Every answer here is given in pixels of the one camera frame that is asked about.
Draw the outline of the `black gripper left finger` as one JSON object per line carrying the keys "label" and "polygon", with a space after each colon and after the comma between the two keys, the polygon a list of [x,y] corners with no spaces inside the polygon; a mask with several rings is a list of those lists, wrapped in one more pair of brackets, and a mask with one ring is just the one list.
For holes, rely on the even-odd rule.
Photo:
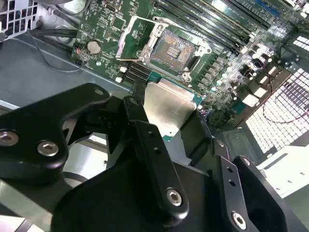
{"label": "black gripper left finger", "polygon": [[157,126],[135,97],[87,83],[0,117],[0,176],[36,192],[63,176],[69,148],[93,132],[108,138],[115,167],[136,159],[164,221],[182,221],[189,202]]}

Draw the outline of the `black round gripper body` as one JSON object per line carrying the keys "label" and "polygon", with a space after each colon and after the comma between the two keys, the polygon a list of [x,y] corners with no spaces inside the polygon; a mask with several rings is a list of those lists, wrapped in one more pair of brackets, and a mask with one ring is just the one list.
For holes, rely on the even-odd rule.
{"label": "black round gripper body", "polygon": [[[174,164],[189,201],[187,217],[172,232],[226,232],[209,176]],[[54,232],[166,232],[148,178],[136,159],[109,168],[69,191],[52,217]]]}

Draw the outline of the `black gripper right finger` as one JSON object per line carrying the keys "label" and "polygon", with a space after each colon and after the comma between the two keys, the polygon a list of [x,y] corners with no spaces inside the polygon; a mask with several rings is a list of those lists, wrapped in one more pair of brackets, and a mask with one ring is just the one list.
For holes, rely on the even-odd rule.
{"label": "black gripper right finger", "polygon": [[231,158],[194,111],[180,129],[189,165],[206,175],[203,206],[209,232],[306,232],[250,159]]}

